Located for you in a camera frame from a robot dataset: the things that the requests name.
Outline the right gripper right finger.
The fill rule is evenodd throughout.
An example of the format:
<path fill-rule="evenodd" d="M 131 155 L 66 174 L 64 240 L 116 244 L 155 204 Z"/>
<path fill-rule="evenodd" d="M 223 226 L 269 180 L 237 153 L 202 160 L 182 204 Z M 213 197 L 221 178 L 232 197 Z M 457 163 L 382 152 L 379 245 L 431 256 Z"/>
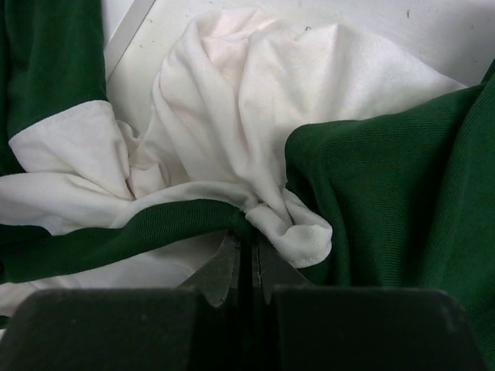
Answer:
<path fill-rule="evenodd" d="M 254 242 L 252 268 L 254 298 L 260 305 L 291 302 L 315 288 L 260 233 Z"/>

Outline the green and white t shirt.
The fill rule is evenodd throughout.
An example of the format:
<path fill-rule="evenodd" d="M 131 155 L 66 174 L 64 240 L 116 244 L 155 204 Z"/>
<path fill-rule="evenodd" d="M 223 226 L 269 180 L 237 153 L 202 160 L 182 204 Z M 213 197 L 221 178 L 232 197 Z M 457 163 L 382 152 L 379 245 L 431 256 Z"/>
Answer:
<path fill-rule="evenodd" d="M 172 286 L 260 232 L 316 284 L 438 288 L 494 329 L 494 73 L 230 9 L 167 52 L 142 134 L 98 1 L 1 3 L 1 317 L 44 288 Z"/>

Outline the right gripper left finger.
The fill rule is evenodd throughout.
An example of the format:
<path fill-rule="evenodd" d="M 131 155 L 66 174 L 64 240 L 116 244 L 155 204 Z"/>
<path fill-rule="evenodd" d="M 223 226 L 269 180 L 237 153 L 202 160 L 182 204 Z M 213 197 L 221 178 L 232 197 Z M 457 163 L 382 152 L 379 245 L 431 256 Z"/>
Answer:
<path fill-rule="evenodd" d="M 238 305 L 241 243 L 228 233 L 218 251 L 179 288 L 198 291 L 214 308 Z"/>

